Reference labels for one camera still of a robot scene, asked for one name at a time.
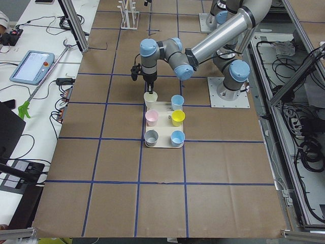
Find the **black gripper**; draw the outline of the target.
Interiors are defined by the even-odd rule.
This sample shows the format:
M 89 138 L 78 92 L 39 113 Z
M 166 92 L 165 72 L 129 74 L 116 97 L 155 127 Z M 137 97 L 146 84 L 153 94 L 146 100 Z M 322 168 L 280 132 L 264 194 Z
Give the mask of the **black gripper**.
M 150 94 L 153 94 L 154 81 L 157 79 L 157 72 L 152 73 L 152 74 L 147 74 L 147 73 L 143 72 L 142 76 L 143 76 L 143 79 L 145 80 L 145 82 L 148 83 L 148 92 Z

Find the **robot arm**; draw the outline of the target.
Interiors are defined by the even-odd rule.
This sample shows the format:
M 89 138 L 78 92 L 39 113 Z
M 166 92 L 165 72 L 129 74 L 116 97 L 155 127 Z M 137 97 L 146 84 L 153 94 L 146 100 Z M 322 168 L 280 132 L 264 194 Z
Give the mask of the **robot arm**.
M 228 17 L 225 0 L 213 0 L 210 13 L 206 24 L 211 29 L 216 29 L 219 25 L 224 24 Z
M 132 67 L 132 79 L 136 81 L 138 75 L 143 76 L 147 91 L 152 93 L 159 59 L 167 61 L 179 80 L 191 78 L 206 58 L 246 30 L 255 28 L 265 18 L 271 4 L 272 1 L 227 1 L 226 9 L 231 17 L 193 48 L 186 48 L 184 53 L 179 38 L 142 40 L 141 63 Z

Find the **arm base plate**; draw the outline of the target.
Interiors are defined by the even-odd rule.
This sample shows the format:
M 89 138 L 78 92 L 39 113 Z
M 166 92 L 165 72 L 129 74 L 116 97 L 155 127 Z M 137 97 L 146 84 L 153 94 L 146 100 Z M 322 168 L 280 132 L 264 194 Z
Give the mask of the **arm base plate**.
M 201 33 L 209 34 L 219 27 L 215 16 L 212 16 L 210 13 L 200 13 L 199 21 Z
M 208 77 L 207 80 L 212 108 L 250 108 L 244 83 L 239 90 L 231 91 L 224 86 L 224 77 Z

